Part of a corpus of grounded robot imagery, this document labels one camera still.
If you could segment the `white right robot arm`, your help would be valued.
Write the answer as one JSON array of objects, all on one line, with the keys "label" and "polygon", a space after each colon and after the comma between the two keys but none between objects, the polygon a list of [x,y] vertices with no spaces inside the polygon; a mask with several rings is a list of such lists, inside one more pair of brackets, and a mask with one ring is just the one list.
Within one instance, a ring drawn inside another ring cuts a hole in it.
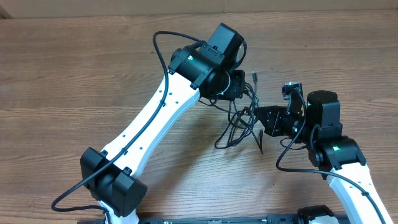
[{"label": "white right robot arm", "polygon": [[332,91],[284,91],[287,106],[256,108],[254,115],[272,137],[303,143],[314,166],[340,200],[350,223],[392,223],[373,184],[358,143],[343,135],[340,102]]}]

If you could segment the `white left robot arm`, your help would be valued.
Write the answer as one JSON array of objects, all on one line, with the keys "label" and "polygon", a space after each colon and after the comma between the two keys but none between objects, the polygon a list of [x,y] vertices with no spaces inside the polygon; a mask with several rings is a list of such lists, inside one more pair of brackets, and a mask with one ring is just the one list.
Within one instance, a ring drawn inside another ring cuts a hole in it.
[{"label": "white left robot arm", "polygon": [[104,223],[138,223],[136,208],[147,192],[139,181],[147,161],[175,122],[200,98],[234,100],[243,95],[241,65],[247,43],[221,23],[209,40],[177,49],[157,92],[131,124],[101,151],[81,156],[84,186],[99,202]]}]

